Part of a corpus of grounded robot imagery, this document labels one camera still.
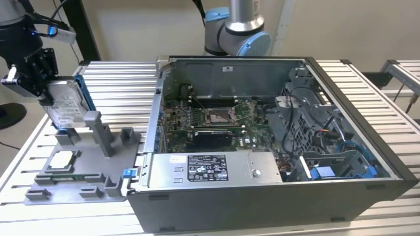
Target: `white wall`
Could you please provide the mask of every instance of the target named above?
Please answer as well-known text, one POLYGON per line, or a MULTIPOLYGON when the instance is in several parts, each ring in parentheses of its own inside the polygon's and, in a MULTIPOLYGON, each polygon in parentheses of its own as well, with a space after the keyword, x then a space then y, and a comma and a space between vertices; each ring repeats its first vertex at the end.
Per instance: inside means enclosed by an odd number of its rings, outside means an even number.
POLYGON ((364 71, 419 59, 419 10, 419 0, 295 0, 280 54, 349 59, 364 71))
MULTIPOLYGON (((205 10, 228 0, 203 0, 205 10)), ((283 0, 261 0, 265 30, 277 29, 283 0)), ((155 60, 201 55, 204 27, 191 0, 84 0, 103 60, 155 60)))

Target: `aluminum table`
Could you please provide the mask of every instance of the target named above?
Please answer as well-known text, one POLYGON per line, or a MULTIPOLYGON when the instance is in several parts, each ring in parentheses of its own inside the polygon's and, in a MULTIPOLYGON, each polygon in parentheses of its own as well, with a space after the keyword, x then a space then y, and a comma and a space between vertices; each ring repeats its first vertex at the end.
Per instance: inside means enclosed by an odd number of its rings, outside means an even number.
MULTIPOLYGON (((420 178, 420 127, 352 64, 319 61, 360 113, 420 178)), ((80 66, 91 96, 111 128, 132 126, 145 137, 156 84, 153 62, 92 62, 80 66)), ((128 201, 25 206, 24 194, 56 144, 45 116, 0 178, 1 235, 149 235, 128 201)), ((137 163, 141 163, 141 140, 137 163)), ((352 222, 184 233, 185 236, 420 235, 420 185, 397 200, 375 204, 352 222)))

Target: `motherboard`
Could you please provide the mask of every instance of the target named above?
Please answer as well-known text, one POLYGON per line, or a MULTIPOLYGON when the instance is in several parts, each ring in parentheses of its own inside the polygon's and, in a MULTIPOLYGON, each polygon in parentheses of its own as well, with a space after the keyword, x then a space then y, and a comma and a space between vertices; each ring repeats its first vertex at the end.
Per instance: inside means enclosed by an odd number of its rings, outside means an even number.
POLYGON ((169 153, 252 150, 279 153, 280 148, 257 100, 168 101, 165 134, 169 153))

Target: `sticker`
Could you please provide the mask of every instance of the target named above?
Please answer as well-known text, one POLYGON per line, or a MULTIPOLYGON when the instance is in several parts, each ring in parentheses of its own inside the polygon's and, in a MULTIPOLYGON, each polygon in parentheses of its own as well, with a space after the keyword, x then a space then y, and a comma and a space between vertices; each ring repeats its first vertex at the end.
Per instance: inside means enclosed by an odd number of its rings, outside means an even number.
POLYGON ((169 163, 185 163, 185 162, 187 162, 187 156, 171 155, 169 163))
POLYGON ((80 110, 76 100, 55 100, 52 106, 44 106, 53 122, 71 128, 76 123, 84 124, 85 111, 80 110))
POLYGON ((225 155, 188 156, 188 180, 228 181, 228 166, 225 155))
POLYGON ((232 66, 224 66, 221 70, 223 70, 223 72, 232 72, 233 67, 232 66))

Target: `blue drive bracket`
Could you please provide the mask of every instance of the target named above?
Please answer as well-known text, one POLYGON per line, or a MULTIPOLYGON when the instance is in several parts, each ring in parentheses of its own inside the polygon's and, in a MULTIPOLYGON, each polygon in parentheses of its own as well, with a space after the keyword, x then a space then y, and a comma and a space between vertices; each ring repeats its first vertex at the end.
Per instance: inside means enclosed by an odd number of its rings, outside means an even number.
POLYGON ((84 99, 85 99, 85 102, 87 102, 87 105, 89 106, 89 110, 91 111, 96 111, 93 100, 91 98, 91 94, 89 94, 89 91, 88 91, 85 83, 84 83, 84 77, 81 75, 76 75, 75 79, 76 79, 76 82, 79 84, 80 91, 81 91, 81 93, 84 95, 84 99))

